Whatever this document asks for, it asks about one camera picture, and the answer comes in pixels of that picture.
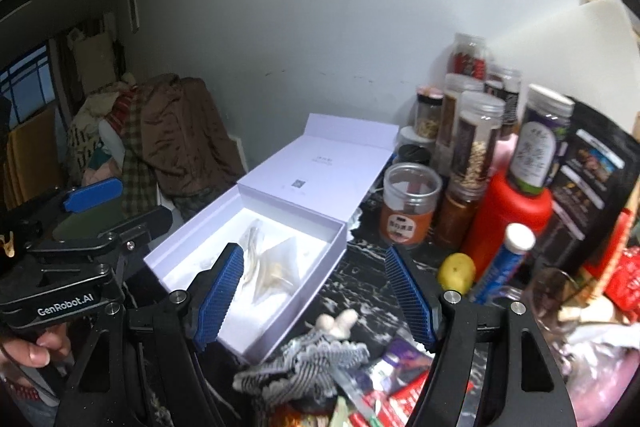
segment orange label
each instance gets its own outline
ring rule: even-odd
[[[418,216],[403,214],[385,204],[380,216],[380,232],[394,243],[417,245],[427,237],[432,217],[433,212]]]

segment brown jacket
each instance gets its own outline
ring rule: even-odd
[[[142,160],[162,191],[174,197],[232,187],[243,174],[238,149],[203,80],[175,77],[141,88]]]

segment blue gripper pad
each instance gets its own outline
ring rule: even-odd
[[[64,206],[67,212],[84,212],[99,204],[113,200],[122,194],[122,182],[117,178],[109,178],[88,187],[76,188],[69,192]]]
[[[217,339],[243,272],[242,248],[228,243],[216,263],[198,273],[189,285],[191,301],[184,329],[198,350],[204,351],[207,344]]]
[[[430,281],[425,281],[426,285],[419,284],[417,279],[426,274],[418,272],[414,261],[400,247],[386,251],[385,272],[414,339],[424,344],[426,349],[433,349],[438,342],[437,331],[441,322],[437,300],[438,293],[442,291],[440,285],[436,287]]]

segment air vent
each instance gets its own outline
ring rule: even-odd
[[[30,2],[31,0],[0,0],[0,22]]]

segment open box lid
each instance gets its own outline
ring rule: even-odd
[[[391,156],[397,135],[397,125],[310,114],[302,136],[238,184],[346,223]]]

